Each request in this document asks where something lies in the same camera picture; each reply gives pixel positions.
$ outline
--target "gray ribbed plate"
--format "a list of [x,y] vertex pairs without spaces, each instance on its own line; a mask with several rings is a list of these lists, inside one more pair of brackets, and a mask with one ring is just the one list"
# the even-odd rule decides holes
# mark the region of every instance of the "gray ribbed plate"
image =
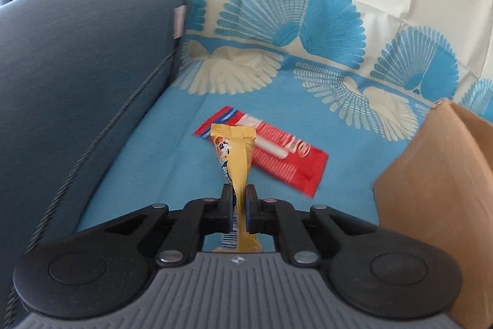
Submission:
[[19,329],[460,329],[447,315],[391,322],[343,303],[314,269],[278,253],[198,253],[160,270],[132,304],[104,317],[60,321],[30,314]]

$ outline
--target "fabric label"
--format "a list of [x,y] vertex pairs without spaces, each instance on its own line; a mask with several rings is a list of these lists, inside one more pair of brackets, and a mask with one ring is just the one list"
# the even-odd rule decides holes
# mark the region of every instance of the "fabric label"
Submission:
[[183,34],[183,24],[185,22],[186,6],[181,5],[174,10],[174,34],[173,39],[177,39]]

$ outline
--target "metal screw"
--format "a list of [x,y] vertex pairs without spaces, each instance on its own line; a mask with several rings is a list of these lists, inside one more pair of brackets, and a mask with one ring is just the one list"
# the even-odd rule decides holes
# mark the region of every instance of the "metal screw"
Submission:
[[317,262],[319,256],[311,251],[299,251],[294,255],[294,260],[301,264],[310,264]]
[[183,259],[183,254],[177,249],[167,249],[159,254],[159,259],[164,263],[180,262]]

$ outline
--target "blue fan pattern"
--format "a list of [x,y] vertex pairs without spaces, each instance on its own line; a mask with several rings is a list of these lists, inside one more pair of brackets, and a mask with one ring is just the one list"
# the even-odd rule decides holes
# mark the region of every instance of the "blue fan pattern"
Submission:
[[214,32],[278,47],[299,35],[309,54],[359,69],[362,23],[352,0],[229,0]]
[[493,123],[493,81],[479,79],[465,93],[459,105]]
[[192,6],[187,21],[187,30],[204,30],[206,15],[206,0],[192,0]]
[[349,74],[324,67],[297,62],[294,77],[331,112],[357,129],[373,130],[388,141],[410,139],[418,129],[418,120],[409,101],[377,87],[360,90]]
[[179,86],[181,90],[189,88],[203,64],[203,59],[194,59],[190,56],[189,41],[185,40],[181,48],[181,64],[178,69],[178,76],[171,86]]
[[423,96],[452,98],[458,85],[457,60],[445,37],[429,27],[400,32],[382,51],[372,77]]

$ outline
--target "blue fabric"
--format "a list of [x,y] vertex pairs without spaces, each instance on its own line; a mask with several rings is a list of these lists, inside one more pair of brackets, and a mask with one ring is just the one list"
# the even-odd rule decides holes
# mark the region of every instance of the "blue fabric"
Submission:
[[[430,27],[405,27],[378,60],[365,61],[352,0],[229,0],[208,37],[208,1],[192,0],[177,79],[128,140],[79,229],[155,202],[180,209],[218,197],[224,177],[214,149],[192,133],[226,105],[329,154],[314,199],[253,168],[248,182],[261,198],[299,210],[328,204],[378,223],[373,182],[430,102],[455,94],[457,60],[447,40]],[[300,56],[301,48],[327,62]]]
[[479,79],[464,94],[460,105],[493,123],[493,80]]
[[[230,44],[219,39],[201,41],[208,48]],[[155,202],[180,209],[194,198],[218,197],[224,177],[214,149],[192,133],[225,105],[266,120],[329,154],[314,199],[253,168],[248,182],[255,184],[261,198],[282,198],[300,210],[307,210],[314,203],[329,204],[378,223],[372,184],[407,142],[389,142],[373,130],[356,130],[337,113],[328,113],[327,106],[313,102],[313,95],[294,80],[296,63],[299,58],[285,56],[278,76],[261,91],[199,96],[179,86],[166,90],[127,141],[95,193],[79,229]]]
[[0,8],[0,309],[12,270],[71,234],[104,173],[178,69],[189,0],[16,0]]

